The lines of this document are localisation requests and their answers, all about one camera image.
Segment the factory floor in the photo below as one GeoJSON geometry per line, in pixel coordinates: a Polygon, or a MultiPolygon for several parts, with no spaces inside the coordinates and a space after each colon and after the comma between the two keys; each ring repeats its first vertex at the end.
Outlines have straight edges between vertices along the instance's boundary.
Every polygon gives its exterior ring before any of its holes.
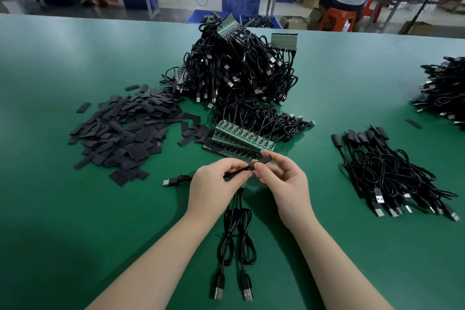
{"type": "MultiPolygon", "coordinates": [[[[265,14],[268,0],[261,0],[260,14],[265,14]]],[[[107,8],[83,8],[80,5],[71,7],[40,7],[35,0],[23,0],[24,9],[15,0],[0,0],[0,12],[12,14],[29,13],[34,15],[66,16],[66,17],[86,17],[86,18],[106,18],[122,20],[149,20],[146,10],[127,10],[123,1],[119,3],[110,2],[107,8]]],[[[405,21],[411,20],[419,4],[402,3],[385,33],[397,34],[405,21]]],[[[161,21],[185,23],[195,9],[221,10],[221,0],[160,0],[161,21]]],[[[310,9],[297,3],[277,2],[274,15],[281,16],[308,16],[310,9]]],[[[379,21],[369,26],[367,32],[377,32],[383,25],[384,20],[390,13],[390,8],[383,8],[379,21]]],[[[432,25],[429,36],[450,37],[465,39],[465,15],[448,13],[436,5],[430,5],[420,14],[418,21],[423,21],[432,25]]]]}

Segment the black cable coil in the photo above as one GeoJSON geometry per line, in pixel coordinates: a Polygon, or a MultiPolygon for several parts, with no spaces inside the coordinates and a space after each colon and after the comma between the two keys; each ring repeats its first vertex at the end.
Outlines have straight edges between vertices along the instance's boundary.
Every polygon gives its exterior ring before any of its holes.
{"type": "Polygon", "coordinates": [[[279,114],[274,105],[282,104],[297,83],[296,51],[272,48],[265,36],[237,23],[220,35],[222,22],[200,25],[202,36],[185,54],[184,65],[168,69],[161,83],[197,102],[209,101],[215,124],[226,119],[274,142],[288,141],[313,126],[302,117],[279,114]],[[169,77],[172,69],[175,76],[169,77]]]}
{"type": "Polygon", "coordinates": [[[422,65],[430,79],[420,86],[422,96],[412,100],[417,112],[440,114],[465,130],[465,57],[444,57],[441,65],[422,65]]]}
{"type": "Polygon", "coordinates": [[[370,126],[359,133],[348,130],[343,139],[336,134],[331,138],[358,196],[379,217],[384,215],[380,205],[393,217],[402,214],[403,206],[411,212],[406,198],[412,198],[423,210],[458,220],[453,209],[441,200],[450,200],[457,194],[436,188],[432,183],[436,180],[433,173],[411,163],[404,150],[390,148],[383,128],[370,126]]]}

